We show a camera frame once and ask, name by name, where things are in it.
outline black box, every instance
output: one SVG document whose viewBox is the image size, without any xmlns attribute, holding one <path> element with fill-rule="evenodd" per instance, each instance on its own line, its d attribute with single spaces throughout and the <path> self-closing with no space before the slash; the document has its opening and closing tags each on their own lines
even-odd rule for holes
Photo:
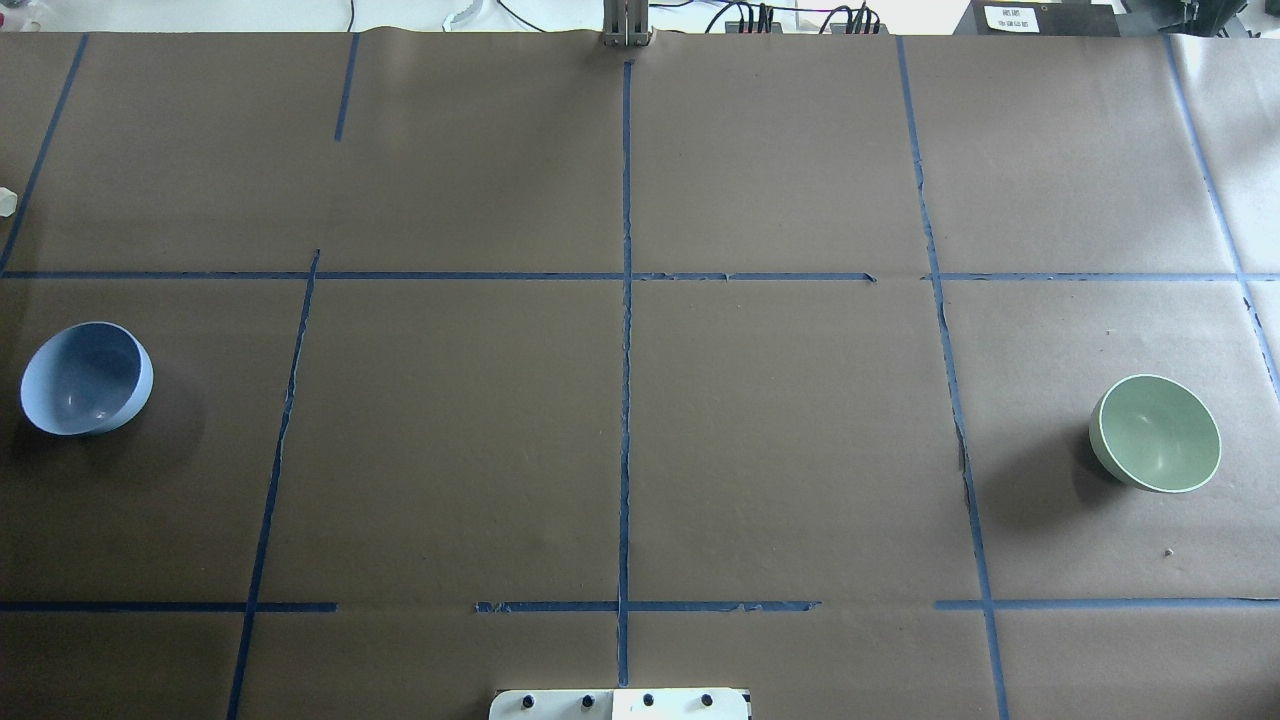
<svg viewBox="0 0 1280 720">
<path fill-rule="evenodd" d="M 1010 23 L 1007 29 L 1001 27 L 1004 23 Z M 1111 5 L 983 3 L 974 0 L 969 3 L 969 8 L 964 12 L 964 17 L 960 18 L 952 35 L 1120 37 L 1120 26 L 1116 24 L 1115 10 L 1111 9 Z"/>
</svg>

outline green bowl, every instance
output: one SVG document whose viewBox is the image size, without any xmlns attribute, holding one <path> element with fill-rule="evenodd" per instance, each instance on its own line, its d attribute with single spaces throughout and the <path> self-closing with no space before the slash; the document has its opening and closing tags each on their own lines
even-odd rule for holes
<svg viewBox="0 0 1280 720">
<path fill-rule="evenodd" d="M 1190 492 L 1222 460 L 1217 423 L 1196 395 L 1160 375 L 1132 375 L 1102 396 L 1089 443 L 1120 482 L 1151 492 Z"/>
</svg>

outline white label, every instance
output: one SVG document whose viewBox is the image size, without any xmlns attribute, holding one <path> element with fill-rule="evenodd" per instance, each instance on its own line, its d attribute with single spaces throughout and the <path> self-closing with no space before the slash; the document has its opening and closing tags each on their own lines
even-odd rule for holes
<svg viewBox="0 0 1280 720">
<path fill-rule="evenodd" d="M 986 5 L 983 10 L 987 12 L 987 27 L 991 29 L 1039 32 L 1039 26 L 1036 24 L 1034 8 L 996 8 Z"/>
</svg>

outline bowl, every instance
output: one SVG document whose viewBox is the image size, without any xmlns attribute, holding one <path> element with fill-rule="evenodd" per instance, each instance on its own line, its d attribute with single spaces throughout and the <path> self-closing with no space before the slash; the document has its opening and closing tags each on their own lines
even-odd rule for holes
<svg viewBox="0 0 1280 720">
<path fill-rule="evenodd" d="M 114 323 L 82 323 L 49 338 L 22 374 L 22 411 L 55 436 L 100 434 L 133 419 L 151 396 L 151 357 Z"/>
<path fill-rule="evenodd" d="M 1089 445 L 1120 482 L 1151 492 L 1190 492 L 1222 460 L 1222 437 L 1208 407 L 1160 375 L 1111 386 L 1093 409 Z"/>
</svg>

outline metal bracket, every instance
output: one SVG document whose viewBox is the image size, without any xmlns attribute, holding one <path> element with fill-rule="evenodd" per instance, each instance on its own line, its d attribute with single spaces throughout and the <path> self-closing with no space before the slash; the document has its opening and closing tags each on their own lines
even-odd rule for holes
<svg viewBox="0 0 1280 720">
<path fill-rule="evenodd" d="M 649 45 L 649 0 L 604 0 L 605 45 L 637 47 Z"/>
<path fill-rule="evenodd" d="M 489 720 L 750 720 L 749 697 L 730 688 L 504 691 Z"/>
</svg>

